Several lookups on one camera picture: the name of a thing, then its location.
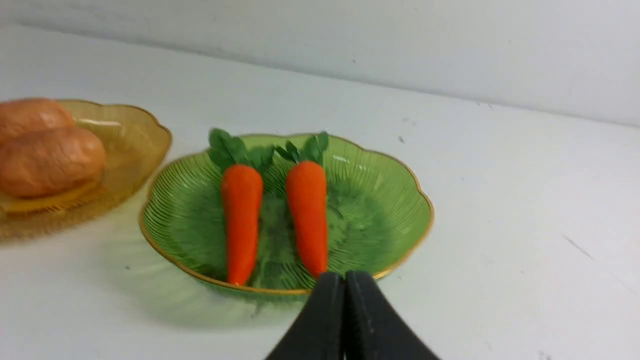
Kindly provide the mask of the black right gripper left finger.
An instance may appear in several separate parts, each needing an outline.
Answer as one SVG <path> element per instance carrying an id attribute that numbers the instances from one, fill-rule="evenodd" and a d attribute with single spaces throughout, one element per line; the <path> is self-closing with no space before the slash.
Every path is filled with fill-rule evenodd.
<path id="1" fill-rule="evenodd" d="M 268 360 L 342 360 L 345 281 L 334 272 L 318 279 L 295 321 Z"/>

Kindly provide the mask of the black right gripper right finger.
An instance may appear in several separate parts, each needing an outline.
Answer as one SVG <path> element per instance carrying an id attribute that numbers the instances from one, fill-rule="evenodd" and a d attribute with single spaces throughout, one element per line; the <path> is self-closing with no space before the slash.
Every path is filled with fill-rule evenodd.
<path id="1" fill-rule="evenodd" d="M 345 274 L 344 351 L 347 360 L 438 360 L 394 310 L 365 271 Z"/>

